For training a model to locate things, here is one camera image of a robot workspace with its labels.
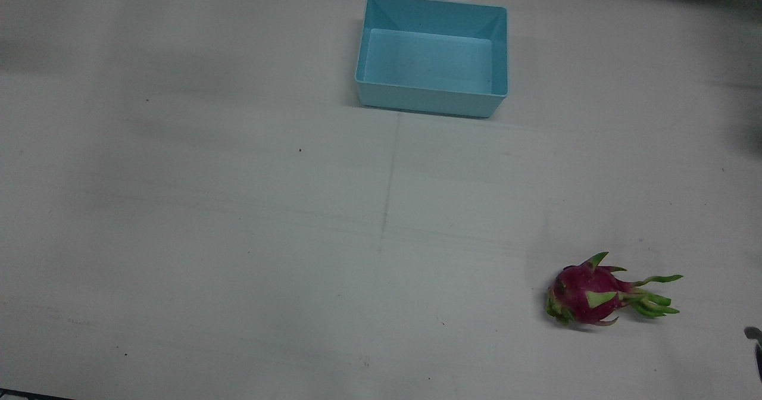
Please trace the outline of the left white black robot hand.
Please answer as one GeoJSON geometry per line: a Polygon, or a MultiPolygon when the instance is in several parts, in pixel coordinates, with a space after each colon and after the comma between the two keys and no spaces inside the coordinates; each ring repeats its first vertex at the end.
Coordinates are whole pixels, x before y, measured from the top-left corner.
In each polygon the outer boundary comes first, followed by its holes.
{"type": "Polygon", "coordinates": [[[756,369],[757,369],[757,375],[759,379],[762,379],[762,332],[758,327],[754,326],[747,326],[744,328],[744,333],[746,338],[749,340],[753,340],[755,342],[754,347],[754,354],[755,354],[755,362],[756,362],[756,369]]]}

